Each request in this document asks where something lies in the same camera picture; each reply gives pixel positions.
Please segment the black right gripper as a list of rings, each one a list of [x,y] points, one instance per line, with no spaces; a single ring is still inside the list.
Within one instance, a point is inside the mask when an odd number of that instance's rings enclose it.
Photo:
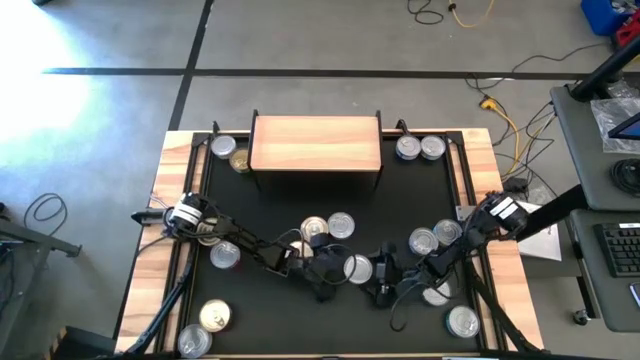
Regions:
[[[373,305],[376,308],[390,308],[396,299],[396,291],[393,287],[401,280],[401,267],[396,258],[397,247],[394,243],[385,241],[381,244],[379,253],[370,256],[368,260],[372,265],[372,275],[366,282],[366,286],[373,291]]]

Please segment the clear plastic bag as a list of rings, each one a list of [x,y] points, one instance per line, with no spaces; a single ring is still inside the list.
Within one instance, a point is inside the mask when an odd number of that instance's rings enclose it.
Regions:
[[[604,153],[640,155],[640,119],[631,125],[638,138],[612,138],[609,132],[640,114],[640,98],[592,100],[591,110],[597,123]]]

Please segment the green Bumble Bee tuna can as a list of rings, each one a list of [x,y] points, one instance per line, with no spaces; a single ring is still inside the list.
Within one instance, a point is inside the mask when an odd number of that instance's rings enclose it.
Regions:
[[[345,278],[352,284],[362,285],[370,280],[373,275],[373,265],[370,260],[356,254],[346,258],[343,265]]]

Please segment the black table mat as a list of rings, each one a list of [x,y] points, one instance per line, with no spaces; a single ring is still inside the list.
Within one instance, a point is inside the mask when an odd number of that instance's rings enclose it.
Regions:
[[[240,174],[214,159],[208,194],[219,209],[258,237],[288,237],[308,217],[345,212],[355,221],[346,241],[368,255],[384,243],[397,249],[401,265],[417,258],[408,239],[455,212],[447,158],[401,160],[393,141],[382,147],[383,171],[371,173]],[[413,290],[396,309],[378,309],[353,284],[320,303],[308,285],[262,269],[243,256],[232,269],[214,267],[199,255],[191,310],[211,299],[227,302],[231,324],[214,338],[215,355],[400,354],[473,352],[475,339],[451,335],[446,307],[427,305]]]

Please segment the blue label tuna can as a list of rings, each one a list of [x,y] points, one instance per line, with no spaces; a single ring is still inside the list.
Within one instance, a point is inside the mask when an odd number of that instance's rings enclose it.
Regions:
[[[415,160],[421,153],[421,142],[412,135],[403,135],[397,140],[395,151],[403,160]]]
[[[412,253],[426,256],[439,247],[439,240],[432,230],[416,228],[409,236],[408,245]]]

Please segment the silver lid can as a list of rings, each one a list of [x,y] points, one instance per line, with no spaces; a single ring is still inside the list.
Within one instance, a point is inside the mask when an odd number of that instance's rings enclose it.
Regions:
[[[186,326],[178,337],[178,351],[183,358],[200,358],[213,343],[212,335],[201,325]]]
[[[220,159],[228,159],[236,148],[236,140],[230,135],[217,135],[210,144],[211,152]]]

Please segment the white paper sheet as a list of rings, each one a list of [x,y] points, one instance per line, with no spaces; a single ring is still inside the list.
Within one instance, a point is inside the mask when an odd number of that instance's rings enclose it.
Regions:
[[[557,262],[562,261],[558,225],[553,224],[540,232],[518,242],[519,253]]]

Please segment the multicolour label tuna can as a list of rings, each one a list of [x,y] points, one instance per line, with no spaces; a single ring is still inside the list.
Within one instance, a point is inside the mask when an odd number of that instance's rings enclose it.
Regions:
[[[445,142],[438,136],[425,136],[421,142],[421,156],[427,160],[437,160],[446,151]]]

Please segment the teal label tuna can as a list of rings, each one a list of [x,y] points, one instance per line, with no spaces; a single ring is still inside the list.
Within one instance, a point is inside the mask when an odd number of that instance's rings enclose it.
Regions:
[[[422,292],[423,300],[431,306],[443,306],[449,302],[451,297],[452,293],[448,282],[437,288],[425,288]]]
[[[446,315],[445,324],[448,331],[459,338],[475,337],[480,330],[476,312],[464,305],[453,307]]]

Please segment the black keyboard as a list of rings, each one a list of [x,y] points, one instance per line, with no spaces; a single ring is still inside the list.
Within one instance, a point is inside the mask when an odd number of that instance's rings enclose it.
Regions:
[[[640,223],[593,226],[612,277],[640,277]]]

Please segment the blue plastic bin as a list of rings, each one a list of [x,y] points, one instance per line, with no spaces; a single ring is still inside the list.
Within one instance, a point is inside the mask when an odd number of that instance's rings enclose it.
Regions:
[[[612,0],[581,0],[580,7],[592,32],[599,36],[613,35],[632,15],[629,10],[616,10]]]

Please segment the black stand leg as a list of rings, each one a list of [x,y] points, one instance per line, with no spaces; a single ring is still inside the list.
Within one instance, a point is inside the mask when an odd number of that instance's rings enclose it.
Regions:
[[[554,200],[530,213],[526,226],[515,237],[517,242],[523,241],[543,229],[564,220],[576,209],[587,209],[588,204],[580,184],[567,190]]]

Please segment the green label gold lid can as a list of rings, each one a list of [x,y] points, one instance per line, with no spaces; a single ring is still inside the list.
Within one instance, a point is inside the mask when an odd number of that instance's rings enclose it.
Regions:
[[[236,149],[229,157],[231,168],[237,173],[247,173],[250,171],[249,151],[247,148]]]

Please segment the grey desk surface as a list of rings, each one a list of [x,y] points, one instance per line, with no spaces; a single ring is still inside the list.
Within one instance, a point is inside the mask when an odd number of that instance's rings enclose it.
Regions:
[[[588,206],[600,211],[640,212],[640,197],[618,189],[609,176],[617,161],[640,160],[640,156],[605,153],[590,104],[575,100],[567,87],[552,88],[550,97]]]
[[[585,307],[591,317],[602,318],[611,331],[640,333],[640,308],[629,291],[629,285],[640,282],[640,277],[611,276],[593,229],[605,223],[640,223],[640,213],[574,210],[568,220],[579,259]]]

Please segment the black box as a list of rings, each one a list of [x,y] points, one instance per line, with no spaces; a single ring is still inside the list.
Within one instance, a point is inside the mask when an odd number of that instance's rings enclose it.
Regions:
[[[44,353],[45,360],[87,360],[111,356],[116,341],[111,337],[76,327],[65,326],[56,334]]]

